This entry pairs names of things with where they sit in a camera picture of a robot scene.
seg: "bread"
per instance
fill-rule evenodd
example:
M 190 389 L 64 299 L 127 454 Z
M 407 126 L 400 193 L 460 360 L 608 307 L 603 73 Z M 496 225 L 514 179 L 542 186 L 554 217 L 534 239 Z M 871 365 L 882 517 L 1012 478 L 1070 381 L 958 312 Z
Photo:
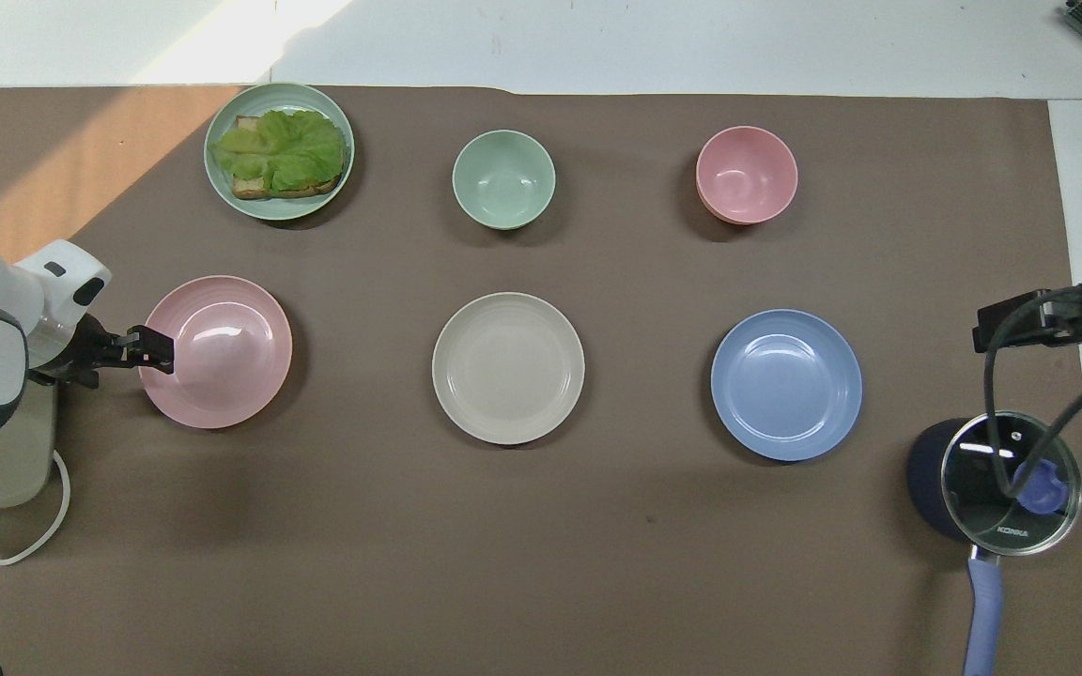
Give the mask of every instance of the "bread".
M 256 132 L 259 119 L 261 118 L 237 116 L 237 129 L 248 129 L 250 132 Z M 282 189 L 281 191 L 278 191 L 278 189 L 266 188 L 266 181 L 265 178 L 262 178 L 262 176 L 241 181 L 234 175 L 232 177 L 232 193 L 237 198 L 240 198 L 240 200 L 266 200 L 269 197 L 291 198 L 325 196 L 325 194 L 331 193 L 331 190 L 337 187 L 338 181 L 340 181 L 340 175 L 334 175 L 326 183 L 308 185 L 308 187 L 304 189 Z

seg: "green lettuce leaf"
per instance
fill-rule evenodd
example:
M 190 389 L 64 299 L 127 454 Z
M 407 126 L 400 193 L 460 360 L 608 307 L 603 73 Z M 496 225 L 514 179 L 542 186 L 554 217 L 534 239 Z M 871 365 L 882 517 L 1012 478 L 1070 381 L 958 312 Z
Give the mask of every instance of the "green lettuce leaf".
M 274 191 L 327 183 L 340 175 L 345 162 L 339 130 L 314 110 L 291 116 L 267 111 L 258 120 L 256 132 L 228 130 L 210 149 L 224 171 L 241 181 L 262 176 Z

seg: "toast with lettuce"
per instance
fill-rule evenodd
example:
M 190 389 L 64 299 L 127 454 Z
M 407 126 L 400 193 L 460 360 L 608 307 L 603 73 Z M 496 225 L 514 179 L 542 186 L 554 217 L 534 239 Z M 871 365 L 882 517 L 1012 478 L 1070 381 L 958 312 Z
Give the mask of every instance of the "toast with lettuce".
M 240 200 L 322 196 L 337 187 L 345 165 L 339 130 L 316 110 L 237 116 L 236 128 L 210 149 L 232 173 L 232 193 Z

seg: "pot handle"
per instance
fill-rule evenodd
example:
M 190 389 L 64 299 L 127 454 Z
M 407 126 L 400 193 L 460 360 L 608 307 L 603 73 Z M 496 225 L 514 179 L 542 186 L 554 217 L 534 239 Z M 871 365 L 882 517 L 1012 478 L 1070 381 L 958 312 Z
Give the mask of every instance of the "pot handle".
M 987 555 L 979 547 L 972 547 L 966 572 L 972 579 L 975 608 L 972 611 L 972 633 L 966 638 L 963 676 L 992 676 L 995 641 L 1000 636 L 1000 608 L 1004 604 L 1004 591 L 1000 585 L 1000 556 Z

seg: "pink bowl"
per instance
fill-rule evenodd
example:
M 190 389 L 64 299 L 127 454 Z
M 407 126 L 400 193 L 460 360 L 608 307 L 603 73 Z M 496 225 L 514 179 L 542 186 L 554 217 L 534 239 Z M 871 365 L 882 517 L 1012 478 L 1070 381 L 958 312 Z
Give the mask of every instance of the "pink bowl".
M 173 373 L 142 368 L 145 392 L 163 414 L 215 429 L 256 414 L 291 366 L 287 314 L 262 287 L 227 275 L 169 292 L 146 321 L 173 339 Z
M 695 186 L 700 200 L 724 222 L 749 225 L 776 217 L 795 196 L 795 158 L 776 134 L 730 127 L 700 150 Z

